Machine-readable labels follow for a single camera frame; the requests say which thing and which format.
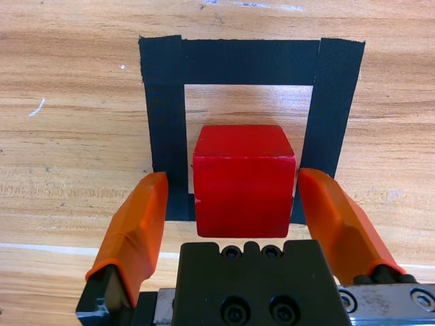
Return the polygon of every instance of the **orange rubber finger pad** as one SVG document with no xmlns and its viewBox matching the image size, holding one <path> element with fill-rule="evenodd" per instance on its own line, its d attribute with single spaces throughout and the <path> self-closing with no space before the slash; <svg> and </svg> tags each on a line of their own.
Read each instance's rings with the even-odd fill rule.
<svg viewBox="0 0 435 326">
<path fill-rule="evenodd" d="M 365 212 L 334 179 L 322 171 L 304 168 L 298 182 L 310 235 L 320 242 L 341 284 L 352 284 L 357 275 L 371 275 L 381 264 L 406 273 L 396 264 Z"/>
<path fill-rule="evenodd" d="M 168 198 L 165 173 L 143 178 L 111 220 L 86 280 L 107 265 L 118 268 L 132 307 L 156 269 Z"/>
</svg>

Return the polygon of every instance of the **wooden table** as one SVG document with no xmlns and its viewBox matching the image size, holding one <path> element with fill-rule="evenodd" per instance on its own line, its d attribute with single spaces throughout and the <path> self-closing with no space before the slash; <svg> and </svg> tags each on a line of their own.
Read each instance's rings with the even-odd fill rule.
<svg viewBox="0 0 435 326">
<path fill-rule="evenodd" d="M 398 263 L 435 282 L 435 2 L 285 2 L 1 2 L 0 325 L 79 324 L 111 216 L 152 171 L 140 35 L 366 41 L 336 179 Z M 189 157 L 203 124 L 262 122 L 282 125 L 299 159 L 310 97 L 308 87 L 188 86 Z M 290 226 L 288 238 L 308 237 Z M 193 223 L 167 223 L 143 289 L 174 287 L 180 244 L 200 240 Z"/>
</svg>

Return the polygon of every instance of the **wooden block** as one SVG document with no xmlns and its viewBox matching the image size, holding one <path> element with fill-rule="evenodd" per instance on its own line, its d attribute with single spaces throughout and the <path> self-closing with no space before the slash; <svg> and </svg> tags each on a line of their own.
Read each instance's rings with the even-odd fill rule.
<svg viewBox="0 0 435 326">
<path fill-rule="evenodd" d="M 296 157 L 279 126 L 205 126 L 193 157 L 199 236 L 287 236 Z"/>
</svg>

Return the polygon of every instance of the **black tape border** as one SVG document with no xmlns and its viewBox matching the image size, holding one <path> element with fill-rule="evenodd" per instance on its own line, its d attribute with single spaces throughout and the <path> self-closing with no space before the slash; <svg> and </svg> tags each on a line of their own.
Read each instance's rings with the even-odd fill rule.
<svg viewBox="0 0 435 326">
<path fill-rule="evenodd" d="M 186 84 L 313 86 L 300 167 L 335 175 L 365 43 L 139 38 L 154 172 L 169 180 L 167 220 L 194 221 Z M 293 223 L 305 223 L 296 192 Z"/>
</svg>

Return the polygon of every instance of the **screw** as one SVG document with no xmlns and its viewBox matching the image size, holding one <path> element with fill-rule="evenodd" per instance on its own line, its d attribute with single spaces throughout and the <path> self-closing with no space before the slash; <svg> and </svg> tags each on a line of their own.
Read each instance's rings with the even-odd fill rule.
<svg viewBox="0 0 435 326">
<path fill-rule="evenodd" d="M 222 305 L 222 318 L 228 326 L 242 326 L 249 319 L 249 306 L 239 297 L 230 297 Z"/>
<path fill-rule="evenodd" d="M 435 299 L 429 292 L 416 289 L 411 292 L 411 297 L 418 307 L 427 312 L 435 312 Z"/>
<path fill-rule="evenodd" d="M 272 244 L 265 246 L 261 250 L 261 252 L 269 258 L 280 258 L 281 257 L 281 250 Z"/>
<path fill-rule="evenodd" d="M 224 250 L 222 250 L 222 256 L 230 259 L 236 259 L 242 256 L 242 252 L 236 246 L 227 246 L 224 248 Z"/>
<path fill-rule="evenodd" d="M 352 294 L 350 294 L 350 292 L 344 290 L 339 290 L 339 291 L 340 291 L 340 297 L 343 306 L 345 307 L 347 313 L 351 314 L 356 310 L 357 307 L 355 298 L 353 297 Z"/>
<path fill-rule="evenodd" d="M 273 308 L 272 316 L 280 325 L 294 325 L 296 322 L 296 315 L 288 304 L 277 304 Z"/>
</svg>

